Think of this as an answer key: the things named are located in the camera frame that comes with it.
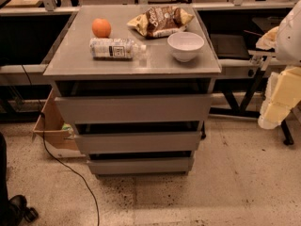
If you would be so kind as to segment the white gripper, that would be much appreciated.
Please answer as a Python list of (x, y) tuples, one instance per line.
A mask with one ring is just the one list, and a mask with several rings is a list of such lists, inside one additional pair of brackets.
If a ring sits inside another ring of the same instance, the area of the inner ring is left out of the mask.
[(258, 125), (274, 129), (301, 101), (301, 68), (289, 67), (281, 73), (271, 73), (264, 96)]

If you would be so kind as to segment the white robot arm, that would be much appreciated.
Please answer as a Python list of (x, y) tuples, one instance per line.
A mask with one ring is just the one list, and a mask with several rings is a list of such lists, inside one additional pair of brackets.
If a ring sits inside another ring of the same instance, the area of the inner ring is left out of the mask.
[(262, 50), (274, 49), (276, 59), (287, 68), (271, 73), (262, 103), (258, 125), (274, 129), (281, 125), (291, 110), (301, 101), (301, 1), (281, 21), (256, 43)]

